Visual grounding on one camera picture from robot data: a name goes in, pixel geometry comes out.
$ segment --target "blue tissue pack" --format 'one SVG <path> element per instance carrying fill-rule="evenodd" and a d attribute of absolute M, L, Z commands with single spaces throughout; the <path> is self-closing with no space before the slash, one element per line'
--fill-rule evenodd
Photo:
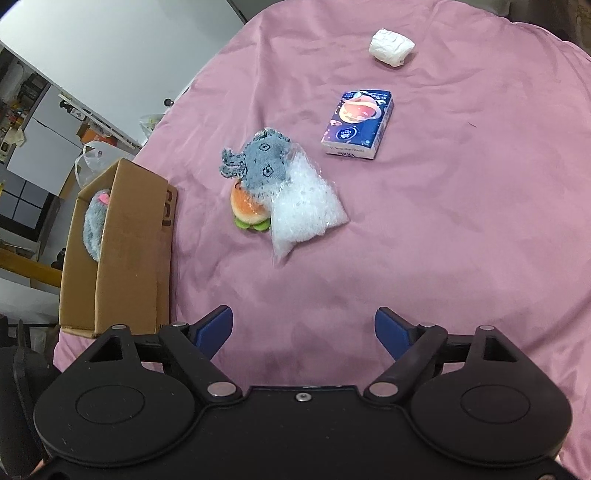
<path fill-rule="evenodd" d="M 387 90 L 344 93 L 322 137 L 325 152 L 373 159 L 393 109 Z"/>

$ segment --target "bubble wrap bag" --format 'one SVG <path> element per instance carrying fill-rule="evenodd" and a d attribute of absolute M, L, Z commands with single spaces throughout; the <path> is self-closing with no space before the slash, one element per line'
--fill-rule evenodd
<path fill-rule="evenodd" d="M 285 180 L 255 192 L 271 212 L 271 240 L 276 261 L 294 246 L 349 221 L 334 188 L 310 164 L 304 150 L 291 144 Z"/>

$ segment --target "plastic bag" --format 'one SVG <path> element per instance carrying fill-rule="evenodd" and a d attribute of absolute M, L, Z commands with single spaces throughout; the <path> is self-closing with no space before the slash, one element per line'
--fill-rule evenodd
<path fill-rule="evenodd" d="M 88 142 L 74 163 L 74 174 L 80 188 L 88 185 L 120 158 L 133 160 L 134 156 L 105 142 Z"/>
<path fill-rule="evenodd" d="M 283 260 L 297 243 L 349 221 L 335 189 L 310 164 L 298 144 L 292 143 L 286 168 L 286 181 L 256 193 L 258 201 L 271 212 L 276 261 Z"/>
<path fill-rule="evenodd" d="M 139 118 L 139 125 L 147 138 L 150 138 L 150 135 L 154 132 L 154 128 L 156 128 L 156 125 L 160 123 L 163 117 L 164 114 L 161 113 L 159 115 L 144 115 Z"/>

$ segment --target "toy burger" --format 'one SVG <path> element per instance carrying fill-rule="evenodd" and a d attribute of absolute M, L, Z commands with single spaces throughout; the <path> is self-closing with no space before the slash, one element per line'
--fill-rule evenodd
<path fill-rule="evenodd" d="M 238 228 L 247 230 L 253 228 L 258 232 L 269 230 L 271 214 L 260 203 L 242 188 L 240 180 L 236 181 L 230 194 L 230 205 L 234 213 L 234 223 Z"/>

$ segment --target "white wall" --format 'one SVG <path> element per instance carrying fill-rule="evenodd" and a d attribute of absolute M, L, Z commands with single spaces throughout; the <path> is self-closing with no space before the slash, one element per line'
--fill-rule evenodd
<path fill-rule="evenodd" d="M 0 42 L 132 140 L 242 22 L 225 0 L 20 0 Z"/>
<path fill-rule="evenodd" d="M 57 323 L 58 295 L 0 278 L 0 313 L 25 323 Z"/>

